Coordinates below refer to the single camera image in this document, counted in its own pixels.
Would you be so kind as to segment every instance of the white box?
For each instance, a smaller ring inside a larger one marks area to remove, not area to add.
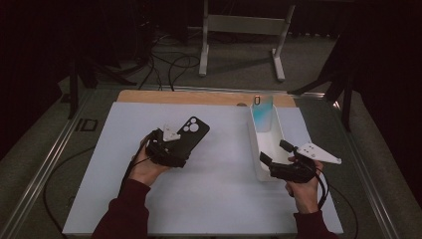
[[[266,132],[257,132],[253,114],[250,107],[248,118],[249,139],[252,148],[252,158],[254,160],[255,172],[260,181],[277,181],[278,178],[270,176],[270,169],[260,160],[260,153],[269,156],[273,162],[291,164],[288,160],[289,153],[279,146],[280,140],[285,139],[280,125],[279,115],[276,107],[273,106],[271,115],[271,128]]]

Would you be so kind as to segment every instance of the gray carpet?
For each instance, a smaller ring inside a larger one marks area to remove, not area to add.
[[[216,35],[215,37],[221,40],[225,36]],[[255,36],[253,38],[242,37],[245,41],[259,39]],[[175,89],[194,87],[254,91],[294,90],[317,78],[335,41],[319,37],[296,39],[289,37],[282,51],[286,74],[284,83],[276,80],[273,63],[269,58],[270,50],[275,47],[276,43],[277,39],[275,38],[266,38],[259,43],[223,44],[216,40],[211,41],[207,76],[199,77],[198,67],[188,69],[175,82]],[[154,52],[157,56],[172,62],[181,55],[158,52],[180,51],[199,57],[200,48],[199,39],[191,39],[188,46],[183,46],[170,38],[164,38],[154,48]],[[157,72],[150,76],[145,85],[149,89],[158,88],[156,84],[158,79],[164,85],[168,85],[167,74],[170,64],[158,59],[155,59],[154,63]],[[184,59],[177,64],[186,66],[189,63]],[[173,68],[172,79],[181,71],[180,68]],[[140,83],[147,72],[148,69],[145,68],[129,76],[128,79]],[[74,131],[59,162],[96,144],[109,107],[115,101],[118,91],[130,89],[118,85],[104,76],[100,77],[100,81],[97,90],[86,91],[90,98],[78,116],[78,119],[98,120],[99,127],[95,131]],[[67,80],[62,81],[61,85],[64,92],[69,90]],[[321,86],[314,89],[313,92],[323,93],[326,88],[327,86]],[[371,175],[385,209],[389,212],[396,227],[398,236],[400,238],[421,238],[422,228],[419,227],[419,224],[422,221],[422,212],[420,207],[411,196],[391,153],[359,95],[354,94],[352,99],[350,116],[352,134],[343,132],[338,124],[338,112],[326,102],[314,99],[296,99],[296,102],[304,114],[313,141],[318,142],[320,146],[334,154],[343,155],[343,164],[340,167],[327,165],[326,173],[328,178],[332,178],[331,183],[356,209],[359,222],[358,238],[383,238],[383,233],[371,208],[371,201],[362,187],[362,179],[358,175],[356,164],[353,162],[356,155],[350,150],[350,140],[355,143],[353,146],[358,148],[360,153],[358,156],[363,159],[364,169],[368,170]],[[0,225],[5,225],[26,186],[48,155],[62,128],[68,123],[68,109],[67,104],[55,103],[0,161]],[[66,162],[50,180],[48,203],[61,225],[64,225],[66,221],[72,198],[77,193],[92,153],[93,151],[90,150]],[[355,232],[352,213],[338,193],[333,191],[332,196],[344,228],[344,234],[340,235],[340,238],[352,238]],[[60,238],[60,234],[46,213],[41,196],[29,211],[16,238]],[[280,238],[294,238],[294,235],[280,236]]]

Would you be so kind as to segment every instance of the person's left hand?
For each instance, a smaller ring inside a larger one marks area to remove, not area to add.
[[[151,186],[159,174],[170,168],[168,166],[156,164],[148,159],[145,152],[145,146],[140,151],[134,163],[137,164],[131,170],[128,178],[139,181],[147,186]]]

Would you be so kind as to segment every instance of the maroon sweater sleeve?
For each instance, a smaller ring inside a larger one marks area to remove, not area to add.
[[[338,237],[326,229],[322,218],[322,211],[311,214],[295,213],[298,227],[297,239],[337,239]]]
[[[118,198],[108,205],[108,212],[97,225],[92,238],[146,238],[148,209],[145,207],[149,187],[128,179]]]

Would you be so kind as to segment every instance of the white metal frame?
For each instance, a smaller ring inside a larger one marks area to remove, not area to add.
[[[208,0],[204,0],[204,22],[202,28],[203,37],[199,76],[205,77],[207,75],[209,50],[209,45],[207,43],[208,31],[266,34],[280,36],[277,49],[272,50],[272,56],[276,68],[277,80],[283,82],[285,80],[285,73],[283,71],[280,55],[288,34],[294,10],[295,5],[291,5],[285,19],[212,15],[208,14]]]

